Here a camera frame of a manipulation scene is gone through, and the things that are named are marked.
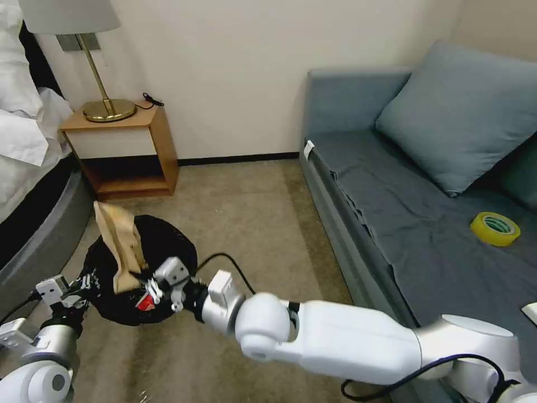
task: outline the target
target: beige carpet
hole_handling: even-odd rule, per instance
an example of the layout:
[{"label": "beige carpet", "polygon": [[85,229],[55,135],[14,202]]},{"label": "beige carpet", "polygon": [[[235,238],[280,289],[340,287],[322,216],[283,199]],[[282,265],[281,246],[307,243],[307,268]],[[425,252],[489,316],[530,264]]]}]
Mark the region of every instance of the beige carpet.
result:
[{"label": "beige carpet", "polygon": [[[225,251],[257,291],[295,301],[351,303],[343,277],[297,161],[184,167],[174,197],[115,202],[178,227],[199,259]],[[98,237],[95,220],[65,267],[68,280]],[[200,277],[208,282],[213,261]],[[240,277],[239,287],[246,291]],[[42,317],[37,309],[34,317]],[[158,325],[125,327],[90,309],[78,343],[76,403],[344,402],[340,381],[286,363],[261,364],[241,355],[232,337],[182,312]],[[4,359],[5,374],[10,367]],[[359,385],[357,393],[371,392]]]}]

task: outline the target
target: yellow tape roll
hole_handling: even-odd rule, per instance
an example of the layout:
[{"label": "yellow tape roll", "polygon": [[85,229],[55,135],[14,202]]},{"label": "yellow tape roll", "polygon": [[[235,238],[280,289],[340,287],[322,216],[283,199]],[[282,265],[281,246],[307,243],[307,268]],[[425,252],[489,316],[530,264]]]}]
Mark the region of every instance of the yellow tape roll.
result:
[{"label": "yellow tape roll", "polygon": [[485,243],[493,246],[508,246],[520,236],[518,225],[500,214],[479,213],[470,229]]}]

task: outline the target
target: nightstand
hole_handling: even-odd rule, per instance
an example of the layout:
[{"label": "nightstand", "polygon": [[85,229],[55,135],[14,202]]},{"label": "nightstand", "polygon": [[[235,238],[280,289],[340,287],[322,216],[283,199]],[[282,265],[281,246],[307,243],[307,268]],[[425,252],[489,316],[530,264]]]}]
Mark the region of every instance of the nightstand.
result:
[{"label": "nightstand", "polygon": [[99,200],[173,195],[179,166],[163,107],[110,123],[88,121],[80,109],[60,130]]}]

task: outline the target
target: blue pillow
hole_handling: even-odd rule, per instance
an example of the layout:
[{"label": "blue pillow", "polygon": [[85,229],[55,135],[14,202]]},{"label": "blue pillow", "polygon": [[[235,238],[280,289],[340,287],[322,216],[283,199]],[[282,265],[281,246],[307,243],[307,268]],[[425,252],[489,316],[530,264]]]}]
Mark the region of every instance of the blue pillow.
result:
[{"label": "blue pillow", "polygon": [[521,204],[537,211],[537,135],[520,146],[502,168],[500,186]]},{"label": "blue pillow", "polygon": [[439,41],[376,127],[457,196],[537,131],[537,63]]}]

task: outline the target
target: pillow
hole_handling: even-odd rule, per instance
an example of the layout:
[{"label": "pillow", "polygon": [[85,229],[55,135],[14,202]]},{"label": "pillow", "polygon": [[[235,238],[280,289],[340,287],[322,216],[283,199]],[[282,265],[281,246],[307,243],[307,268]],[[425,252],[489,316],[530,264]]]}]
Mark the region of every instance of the pillow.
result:
[{"label": "pillow", "polygon": [[500,186],[526,207],[537,210],[537,135],[509,156]]},{"label": "pillow", "polygon": [[20,8],[0,4],[0,109],[35,118],[43,103],[18,39],[21,26]]},{"label": "pillow", "polygon": [[437,42],[376,127],[457,196],[537,131],[537,63]]},{"label": "pillow", "polygon": [[0,155],[41,166],[49,143],[37,120],[0,110]]}]

